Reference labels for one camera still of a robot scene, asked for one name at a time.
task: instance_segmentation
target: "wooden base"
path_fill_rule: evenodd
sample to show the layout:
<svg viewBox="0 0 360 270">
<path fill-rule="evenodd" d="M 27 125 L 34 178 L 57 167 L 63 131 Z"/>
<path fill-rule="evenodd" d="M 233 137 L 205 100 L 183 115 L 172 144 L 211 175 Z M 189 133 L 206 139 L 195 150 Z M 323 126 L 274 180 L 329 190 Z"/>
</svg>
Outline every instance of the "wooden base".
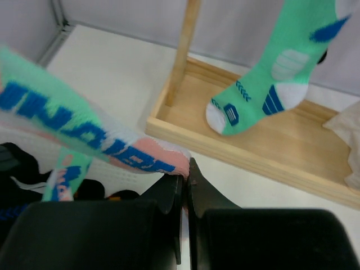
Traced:
<svg viewBox="0 0 360 270">
<path fill-rule="evenodd" d="M 360 209 L 360 192 L 349 188 L 349 147 L 322 124 L 336 112 L 309 101 L 261 120 L 246 132 L 223 137 L 210 129 L 211 96 L 239 75 L 188 58 L 172 107 L 169 80 L 147 120 L 146 133 L 239 166 L 312 194 Z"/>
</svg>

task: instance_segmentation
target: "black object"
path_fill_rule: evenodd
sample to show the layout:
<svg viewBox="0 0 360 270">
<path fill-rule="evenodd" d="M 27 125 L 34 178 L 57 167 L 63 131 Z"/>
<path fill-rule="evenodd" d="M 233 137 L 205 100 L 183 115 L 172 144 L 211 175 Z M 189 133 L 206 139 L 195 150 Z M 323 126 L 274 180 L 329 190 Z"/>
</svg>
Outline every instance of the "black object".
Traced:
<svg viewBox="0 0 360 270">
<path fill-rule="evenodd" d="M 319 61 L 317 62 L 317 64 L 319 65 L 319 64 L 323 63 L 324 60 L 325 60 L 325 58 L 326 58 L 326 56 L 327 56 L 327 49 L 326 49 L 326 51 L 324 52 L 324 54 L 321 56 L 321 58 L 319 59 Z"/>
<path fill-rule="evenodd" d="M 0 176 L 0 248 L 17 217 L 41 197 L 37 192 L 20 189 L 10 177 Z"/>
<path fill-rule="evenodd" d="M 14 176 L 27 185 L 41 182 L 37 160 L 11 142 L 0 145 L 0 175 Z"/>
<path fill-rule="evenodd" d="M 95 180 L 85 179 L 74 196 L 74 200 L 103 200 L 104 186 Z M 21 189 L 13 179 L 0 174 L 0 248 L 18 216 L 31 203 L 41 201 L 42 194 Z"/>
<path fill-rule="evenodd" d="M 240 209 L 190 161 L 192 270 L 359 270 L 347 235 L 324 210 Z"/>
<path fill-rule="evenodd" d="M 140 195 L 136 191 L 133 190 L 121 190 L 114 194 L 111 194 L 107 199 L 108 200 L 134 200 L 138 198 Z"/>
<path fill-rule="evenodd" d="M 32 204 L 0 252 L 0 269 L 176 269 L 182 182 L 165 175 L 136 200 Z"/>
</svg>

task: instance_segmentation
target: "black plastic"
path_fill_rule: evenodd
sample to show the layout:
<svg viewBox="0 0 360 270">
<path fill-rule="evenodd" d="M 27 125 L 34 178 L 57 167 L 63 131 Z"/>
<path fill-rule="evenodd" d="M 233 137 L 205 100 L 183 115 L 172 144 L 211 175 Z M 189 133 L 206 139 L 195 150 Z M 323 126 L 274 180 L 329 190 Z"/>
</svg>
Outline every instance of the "black plastic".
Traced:
<svg viewBox="0 0 360 270">
<path fill-rule="evenodd" d="M 359 270 L 342 225 L 324 210 L 241 209 L 190 161 L 192 270 Z"/>
<path fill-rule="evenodd" d="M 20 215 L 1 270 L 176 269 L 182 177 L 129 201 L 40 202 Z"/>
</svg>

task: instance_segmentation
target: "wooden dowel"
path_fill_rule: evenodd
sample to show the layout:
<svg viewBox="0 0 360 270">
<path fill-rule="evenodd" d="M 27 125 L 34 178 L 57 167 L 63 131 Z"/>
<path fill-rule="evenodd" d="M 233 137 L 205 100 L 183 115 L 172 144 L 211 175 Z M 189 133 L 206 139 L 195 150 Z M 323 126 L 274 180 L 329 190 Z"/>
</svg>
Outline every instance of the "wooden dowel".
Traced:
<svg viewBox="0 0 360 270">
<path fill-rule="evenodd" d="M 166 97 L 166 105 L 172 106 L 174 103 L 176 92 L 184 77 L 186 59 L 189 47 L 194 36 L 197 16 L 201 0 L 188 0 L 185 10 L 185 17 L 182 26 L 182 31 L 179 39 L 178 50 L 176 53 L 175 63 L 170 76 L 169 91 Z"/>
</svg>

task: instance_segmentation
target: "white wall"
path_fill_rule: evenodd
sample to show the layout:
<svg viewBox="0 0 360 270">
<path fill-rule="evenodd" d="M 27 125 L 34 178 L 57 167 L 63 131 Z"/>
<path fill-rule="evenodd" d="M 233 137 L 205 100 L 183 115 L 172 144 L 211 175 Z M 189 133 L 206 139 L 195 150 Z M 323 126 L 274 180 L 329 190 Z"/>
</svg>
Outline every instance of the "white wall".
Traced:
<svg viewBox="0 0 360 270">
<path fill-rule="evenodd" d="M 113 32 L 176 46 L 186 0 L 62 0 L 65 15 Z M 192 50 L 253 66 L 283 0 L 203 1 Z M 312 82 L 360 96 L 360 11 L 329 47 Z"/>
<path fill-rule="evenodd" d="M 55 33 L 50 0 L 0 0 L 0 44 L 37 61 Z"/>
</svg>

